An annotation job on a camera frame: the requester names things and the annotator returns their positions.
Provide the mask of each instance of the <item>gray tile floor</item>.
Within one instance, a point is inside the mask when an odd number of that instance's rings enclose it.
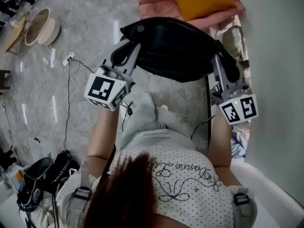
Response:
[[[31,17],[44,7],[50,8],[52,16],[62,24],[51,47],[57,53],[67,48],[76,50],[79,59],[93,70],[103,61],[107,46],[120,38],[118,29],[140,19],[137,0],[39,0],[31,11]],[[30,11],[29,5],[24,7],[19,17],[27,10]],[[0,41],[4,41],[9,27],[7,24],[0,34]],[[50,60],[48,47],[39,44],[28,47],[22,42],[16,46],[16,52],[17,56],[0,54],[0,69],[11,70],[11,88],[3,95],[9,123],[5,112],[0,110],[0,138],[4,151],[13,143],[21,163],[31,164],[29,138],[43,136],[56,150],[63,150],[68,111],[67,76],[63,75],[62,65],[64,53],[55,61],[54,67],[49,68],[42,61],[44,57]],[[73,62],[71,74],[77,67],[78,63]],[[83,96],[89,73],[81,66],[70,79],[66,145],[79,161],[85,155],[99,111]],[[155,103],[166,104],[169,110],[177,113],[189,132],[207,118],[204,80],[182,84],[140,68],[135,69],[133,78],[136,85],[127,99],[135,104],[143,92],[152,92]],[[120,126],[118,140],[122,132]],[[206,147],[206,139],[207,126],[203,125],[194,137],[198,149]]]

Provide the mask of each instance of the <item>polka dot pattern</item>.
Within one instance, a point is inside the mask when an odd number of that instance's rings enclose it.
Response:
[[[159,129],[138,134],[115,155],[109,174],[120,154],[121,158],[135,158],[143,152],[149,153],[149,164],[153,165],[155,213],[190,228],[233,228],[232,191],[238,187],[224,186],[207,157],[195,151],[192,141],[179,133]],[[90,177],[92,190],[98,182]],[[62,200],[77,185],[80,174],[69,178],[57,199]]]

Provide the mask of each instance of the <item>power strip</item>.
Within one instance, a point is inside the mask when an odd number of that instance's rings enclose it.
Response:
[[[62,62],[63,66],[65,67],[66,65],[68,65],[68,59],[69,58],[74,58],[75,54],[74,52],[70,51],[70,53],[68,54],[68,56],[66,57],[66,59]]]

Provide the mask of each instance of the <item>yellow cushion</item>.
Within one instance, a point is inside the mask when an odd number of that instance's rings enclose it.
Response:
[[[234,0],[176,0],[185,21],[236,7]]]

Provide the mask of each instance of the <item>black plastic buckle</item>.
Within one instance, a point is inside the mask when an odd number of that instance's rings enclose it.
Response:
[[[236,195],[234,195],[233,199],[236,206],[249,203],[249,197],[244,193],[237,193]]]
[[[77,188],[73,193],[73,197],[81,200],[90,200],[92,197],[92,190],[87,187]]]

